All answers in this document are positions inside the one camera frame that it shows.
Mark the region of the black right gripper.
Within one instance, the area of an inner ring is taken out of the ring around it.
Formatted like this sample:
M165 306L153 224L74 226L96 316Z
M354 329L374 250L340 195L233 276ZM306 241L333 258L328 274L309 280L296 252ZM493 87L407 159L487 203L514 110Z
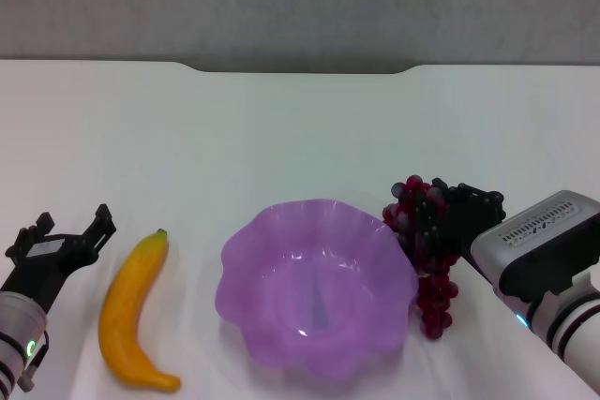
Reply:
M439 177L432 186L441 190L449 205L428 198L416 201L412 259L423 274L446 274L460 258L473 260L474 240L506 218L504 196L464 183L448 185Z

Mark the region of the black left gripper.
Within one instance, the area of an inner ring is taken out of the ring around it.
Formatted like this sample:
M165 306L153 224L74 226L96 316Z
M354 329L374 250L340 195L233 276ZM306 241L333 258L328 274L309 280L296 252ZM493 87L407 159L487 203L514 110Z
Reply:
M48 313L67 278L97 261L97 254L116 232L109 207L102 203L83 235L48 235L54 227L49 213L20 229L6 256L14 268L1 287L32 300Z

